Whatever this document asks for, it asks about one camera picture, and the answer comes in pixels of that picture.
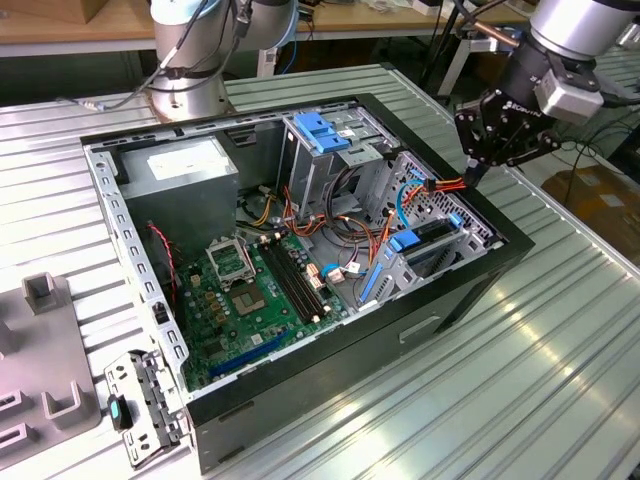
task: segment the green motherboard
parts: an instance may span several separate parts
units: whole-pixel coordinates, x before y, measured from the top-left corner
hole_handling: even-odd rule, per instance
[[[267,262],[263,258],[263,247],[257,244],[246,246],[256,272],[254,281],[235,282],[228,291],[222,289],[207,255],[178,269],[176,274],[184,300],[181,332],[189,348],[183,372],[189,391],[200,389],[249,361],[300,341],[347,316],[342,301],[327,286],[317,288],[317,280],[313,286],[306,272],[307,268],[314,270],[314,266],[299,240],[287,236],[279,245],[297,270],[297,273],[289,272],[293,275],[287,277],[304,278],[324,314],[309,321],[296,311],[282,285],[281,268],[287,262]],[[224,268],[224,274],[245,265],[237,257],[234,259],[228,249],[220,255],[224,258],[218,256],[214,260],[219,268]],[[279,276],[271,272],[267,263],[279,270]]]

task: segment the ridged metal surface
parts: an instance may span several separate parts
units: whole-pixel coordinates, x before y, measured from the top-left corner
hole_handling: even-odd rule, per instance
[[[640,50],[625,50],[615,46],[597,61],[598,73],[632,92],[635,91],[640,78]]]
[[[373,92],[463,167],[446,113],[383,68],[243,80],[228,88],[240,110]],[[141,100],[103,115],[56,104],[0,110],[0,288],[40,270],[67,276],[103,408],[102,369],[144,348],[145,339],[77,137],[153,122]],[[624,478],[635,467],[637,272],[510,174],[492,172],[481,190],[536,242],[529,256],[453,329],[212,477]],[[91,478],[103,471],[131,475],[106,417],[2,478]],[[138,475],[191,478],[197,466],[181,447]]]

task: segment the gray fixture block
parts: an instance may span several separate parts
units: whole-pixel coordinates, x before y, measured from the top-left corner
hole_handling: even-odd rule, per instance
[[[22,295],[34,315],[60,308],[60,292],[48,273],[39,273],[22,279]]]
[[[37,432],[21,423],[0,432],[0,458],[32,447],[38,441]]]
[[[91,415],[86,395],[75,380],[71,381],[71,397],[58,401],[49,392],[42,392],[42,406],[44,417],[51,420],[58,430],[72,427]]]
[[[101,414],[64,277],[40,273],[0,293],[0,316],[1,471],[95,427]]]
[[[16,351],[13,334],[6,323],[0,319],[0,360]]]
[[[20,390],[0,395],[0,420],[5,420],[19,413],[29,410],[33,406],[33,400]]]

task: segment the blue pcie slot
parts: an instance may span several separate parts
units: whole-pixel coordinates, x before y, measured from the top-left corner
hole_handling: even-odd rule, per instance
[[[371,274],[371,278],[369,279],[369,282],[367,283],[367,286],[365,287],[364,292],[362,292],[362,295],[360,295],[360,303],[364,303],[367,297],[369,296],[369,294],[371,293],[371,289],[373,288],[373,285],[376,283],[376,280],[378,279],[378,276],[380,275],[381,271],[382,271],[382,264],[379,263],[378,265],[376,265],[376,268],[373,270],[373,273]]]
[[[267,353],[273,352],[277,350],[284,338],[289,335],[289,332],[283,332],[275,338],[272,338],[266,343],[262,345],[258,345],[253,350],[249,350],[248,352],[243,353],[242,355],[237,356],[231,360],[227,360],[220,365],[216,365],[215,367],[211,367],[209,369],[209,376],[211,378],[217,377],[218,375],[222,375],[223,373],[230,372],[231,370],[235,370],[242,365],[249,363],[251,360],[255,360],[262,355],[266,355]]]

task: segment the yellow wire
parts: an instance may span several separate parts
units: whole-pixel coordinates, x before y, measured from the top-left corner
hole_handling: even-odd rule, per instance
[[[436,183],[458,183],[460,180],[462,180],[462,177],[458,177],[455,180],[438,180]]]
[[[267,221],[267,218],[269,218],[269,211],[271,210],[271,199],[272,197],[271,195],[269,195],[267,197],[267,204],[264,206],[264,212],[262,213],[262,216],[251,225],[253,225],[254,227],[259,227]]]

